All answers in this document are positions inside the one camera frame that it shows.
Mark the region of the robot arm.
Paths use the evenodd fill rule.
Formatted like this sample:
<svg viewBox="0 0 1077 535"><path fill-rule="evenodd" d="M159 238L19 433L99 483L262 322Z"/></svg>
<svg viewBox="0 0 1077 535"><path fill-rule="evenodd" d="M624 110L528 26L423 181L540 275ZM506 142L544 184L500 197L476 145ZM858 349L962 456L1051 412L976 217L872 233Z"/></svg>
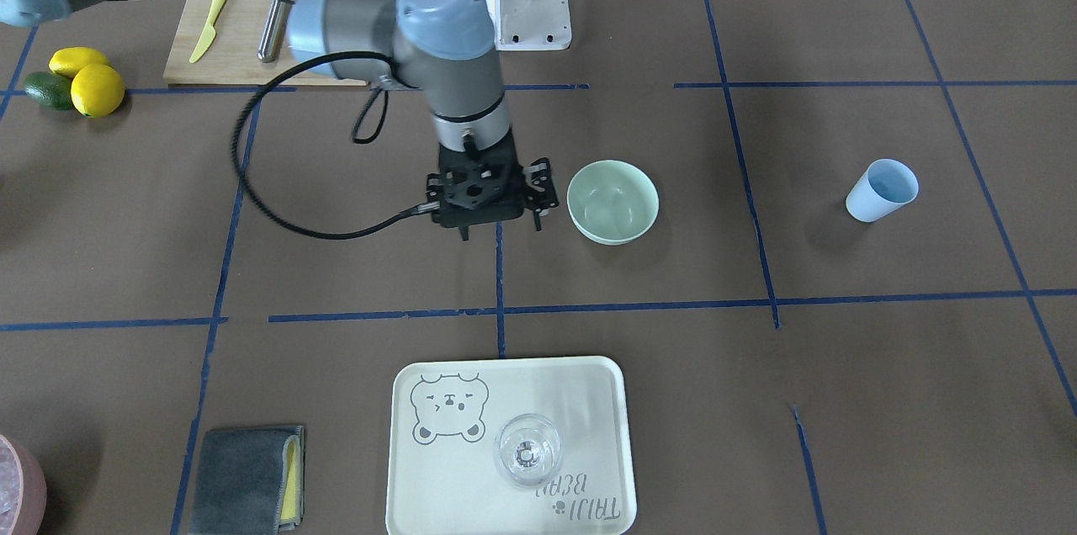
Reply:
<svg viewBox="0 0 1077 535"><path fill-rule="evenodd" d="M64 20L112 0L3 0L12 26ZM416 89L426 97L438 133L438 170L426 175L426 200L389 224L430 215L435 224L468 235L473 225L536 217L559 203L549 160L523 167L517 159L495 25L485 0L279 0L291 3L286 24L295 66L269 80L247 102L232 130L230 160L240 186L268 219L302 236L331 239L288 222L247 181L240 133L258 102L300 72L376 84L382 93Z"/></svg>

